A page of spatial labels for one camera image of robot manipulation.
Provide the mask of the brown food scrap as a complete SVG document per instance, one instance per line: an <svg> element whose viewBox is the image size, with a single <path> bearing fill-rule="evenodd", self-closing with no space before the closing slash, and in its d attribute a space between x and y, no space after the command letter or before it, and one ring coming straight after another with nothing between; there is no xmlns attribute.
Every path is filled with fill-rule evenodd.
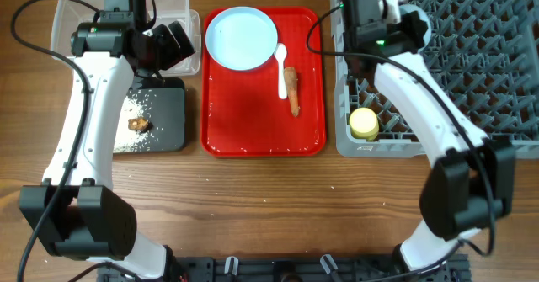
<svg viewBox="0 0 539 282"><path fill-rule="evenodd" d="M129 130L143 133L150 130L151 128L152 123L143 117L128 119Z"/></svg>

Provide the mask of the large light blue plate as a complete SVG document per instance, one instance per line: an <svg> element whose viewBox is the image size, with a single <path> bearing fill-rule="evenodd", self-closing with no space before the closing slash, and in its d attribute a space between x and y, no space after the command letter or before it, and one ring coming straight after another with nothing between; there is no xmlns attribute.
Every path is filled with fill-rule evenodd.
<svg viewBox="0 0 539 282"><path fill-rule="evenodd" d="M278 44L278 31L268 14L252 7L227 8L206 28L210 57L233 71L249 71L269 60Z"/></svg>

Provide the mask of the white rice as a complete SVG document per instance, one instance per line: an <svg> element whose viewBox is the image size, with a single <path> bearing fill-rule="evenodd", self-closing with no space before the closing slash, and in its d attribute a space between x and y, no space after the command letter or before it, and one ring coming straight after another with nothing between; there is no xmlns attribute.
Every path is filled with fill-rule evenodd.
<svg viewBox="0 0 539 282"><path fill-rule="evenodd" d="M150 110L153 101L148 98L137 99L127 97L120 111L120 118L115 137L113 153L146 152L151 150L151 144L157 143L158 138L151 130L131 130L130 120L143 118L150 121Z"/></svg>

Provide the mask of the yellow cup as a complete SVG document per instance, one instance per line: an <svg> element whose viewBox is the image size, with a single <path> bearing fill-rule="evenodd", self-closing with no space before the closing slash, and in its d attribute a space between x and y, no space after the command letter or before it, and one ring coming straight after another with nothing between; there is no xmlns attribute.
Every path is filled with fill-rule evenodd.
<svg viewBox="0 0 539 282"><path fill-rule="evenodd" d="M369 108L355 109L349 117L350 133L356 139L374 141L379 133L376 113Z"/></svg>

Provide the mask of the white plastic spoon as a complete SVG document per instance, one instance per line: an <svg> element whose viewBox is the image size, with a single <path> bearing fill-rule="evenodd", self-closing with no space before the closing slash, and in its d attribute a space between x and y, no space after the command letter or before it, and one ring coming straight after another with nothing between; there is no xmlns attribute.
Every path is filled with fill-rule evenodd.
<svg viewBox="0 0 539 282"><path fill-rule="evenodd" d="M280 99L287 99L286 82L284 77L285 59L287 57L286 46L278 43L274 52L274 57L278 64L278 96Z"/></svg>

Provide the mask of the small light blue bowl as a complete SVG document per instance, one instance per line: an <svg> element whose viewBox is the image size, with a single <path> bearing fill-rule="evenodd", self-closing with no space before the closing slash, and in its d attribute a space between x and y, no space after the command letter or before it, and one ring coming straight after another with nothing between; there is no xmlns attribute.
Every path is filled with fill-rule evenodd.
<svg viewBox="0 0 539 282"><path fill-rule="evenodd" d="M423 51L429 45L430 39L432 37L432 25L431 25L428 15L422 8L413 4L400 5L399 11L402 17L404 14L417 12L419 15L419 19L426 24L427 30L425 31L423 35L424 46L419 49L419 51Z"/></svg>

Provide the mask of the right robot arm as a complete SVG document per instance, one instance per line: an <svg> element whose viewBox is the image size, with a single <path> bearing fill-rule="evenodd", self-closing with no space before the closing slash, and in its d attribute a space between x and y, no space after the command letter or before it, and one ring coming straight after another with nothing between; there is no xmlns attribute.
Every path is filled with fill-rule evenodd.
<svg viewBox="0 0 539 282"><path fill-rule="evenodd" d="M422 220L395 253L407 274L441 266L471 237L512 211L515 149L494 141L443 92L421 55L429 17L407 0L340 0L344 58L386 97L419 139L431 171L419 197Z"/></svg>

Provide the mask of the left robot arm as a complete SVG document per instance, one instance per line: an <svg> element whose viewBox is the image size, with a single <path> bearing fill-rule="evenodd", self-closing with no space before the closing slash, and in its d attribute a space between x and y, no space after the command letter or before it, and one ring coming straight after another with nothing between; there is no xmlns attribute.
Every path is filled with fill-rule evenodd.
<svg viewBox="0 0 539 282"><path fill-rule="evenodd" d="M113 190L116 130L132 87L160 91L172 124L167 143L184 144L185 89L162 71L194 53L178 23L157 23L155 0L104 0L78 25L67 115L55 154L38 185L24 186L19 209L32 228L27 248L40 243L53 257L88 261L136 281L186 281L170 247L137 229L134 208Z"/></svg>

